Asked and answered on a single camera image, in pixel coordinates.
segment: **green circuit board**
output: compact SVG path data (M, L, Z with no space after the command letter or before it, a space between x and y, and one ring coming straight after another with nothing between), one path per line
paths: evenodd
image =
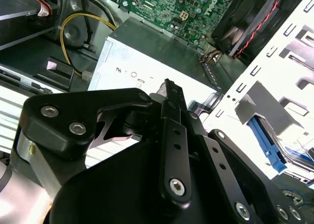
M233 0L116 0L128 11L206 50Z

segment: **red wire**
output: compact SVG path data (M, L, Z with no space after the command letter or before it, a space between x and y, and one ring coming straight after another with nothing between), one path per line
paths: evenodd
M51 7L50 7L50 5L48 3L46 3L43 0L36 0L36 1L41 3L41 4L43 4L49 10L49 13L52 14L52 9L51 9Z
M264 19L264 20L257 26L257 28L253 31L253 33L252 33L250 39L246 42L246 44L243 46L243 48L241 48L240 51L239 51L237 54L234 55L234 58L236 58L238 55L240 55L240 54L243 52L243 50L246 49L246 48L249 46L250 42L253 40L254 36L255 36L256 33L257 33L257 31L259 31L259 29L261 28L261 26L262 26L265 22L268 21L268 19L269 19L271 13L277 8L279 2L280 2L280 0L276 0L276 1L275 1L275 3L274 3L274 5L273 5L272 9L271 9L270 12L267 14L267 16L265 17L265 19Z

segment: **cooling fan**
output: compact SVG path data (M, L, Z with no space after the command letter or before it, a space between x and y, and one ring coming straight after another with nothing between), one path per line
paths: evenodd
M234 0L212 38L216 47L233 56L241 44L265 20L276 0Z

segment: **metal linkage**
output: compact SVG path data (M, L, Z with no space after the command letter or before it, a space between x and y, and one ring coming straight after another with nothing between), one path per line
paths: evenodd
M138 89L25 102L15 148L54 199L52 224L306 222L225 133L204 130L179 86L166 80L159 93L160 102ZM142 141L86 169L89 147L132 134Z

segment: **white connector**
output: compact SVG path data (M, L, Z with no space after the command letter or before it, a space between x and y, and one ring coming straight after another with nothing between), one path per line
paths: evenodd
M86 82L90 82L92 80L93 73L89 71L82 72L82 79Z

